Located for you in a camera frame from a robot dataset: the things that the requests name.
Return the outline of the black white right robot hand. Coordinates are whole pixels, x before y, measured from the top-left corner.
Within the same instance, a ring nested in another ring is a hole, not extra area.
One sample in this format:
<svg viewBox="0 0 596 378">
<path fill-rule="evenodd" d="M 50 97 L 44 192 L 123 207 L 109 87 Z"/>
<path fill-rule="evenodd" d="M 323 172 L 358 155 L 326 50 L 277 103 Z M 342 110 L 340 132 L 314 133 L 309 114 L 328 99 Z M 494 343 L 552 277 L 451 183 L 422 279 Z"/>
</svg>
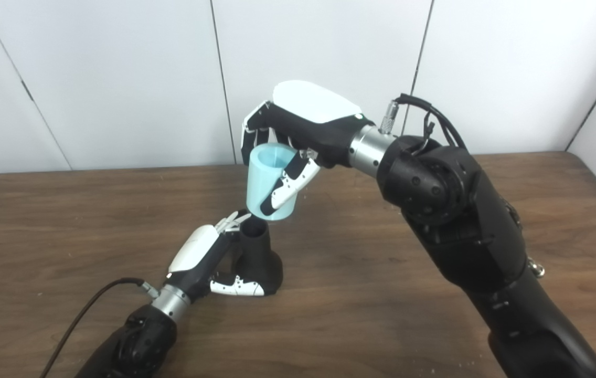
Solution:
<svg viewBox="0 0 596 378">
<path fill-rule="evenodd" d="M 374 122 L 346 98 L 303 80 L 276 85 L 272 99 L 263 101 L 241 125 L 241 156 L 250 164 L 252 150 L 277 141 L 295 153 L 279 177 L 261 189 L 261 199 L 249 206 L 256 217 L 272 217 L 312 181 L 322 168 L 350 167 L 355 137 Z"/>
</svg>

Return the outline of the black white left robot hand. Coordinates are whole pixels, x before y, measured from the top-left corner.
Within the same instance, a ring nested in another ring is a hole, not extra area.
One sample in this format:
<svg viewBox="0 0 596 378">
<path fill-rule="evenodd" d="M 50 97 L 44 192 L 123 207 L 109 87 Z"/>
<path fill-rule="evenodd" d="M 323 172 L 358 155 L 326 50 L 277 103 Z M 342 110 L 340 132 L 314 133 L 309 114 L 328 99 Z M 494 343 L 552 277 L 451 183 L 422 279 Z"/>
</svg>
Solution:
<svg viewBox="0 0 596 378">
<path fill-rule="evenodd" d="M 187 239 L 168 268 L 165 284 L 179 290 L 190 303 L 210 292 L 221 295 L 264 297 L 267 292 L 257 281 L 237 272 L 217 272 L 229 249 L 240 242 L 241 225 L 251 217 L 246 210 L 235 211 L 216 225 L 198 227 Z"/>
</svg>

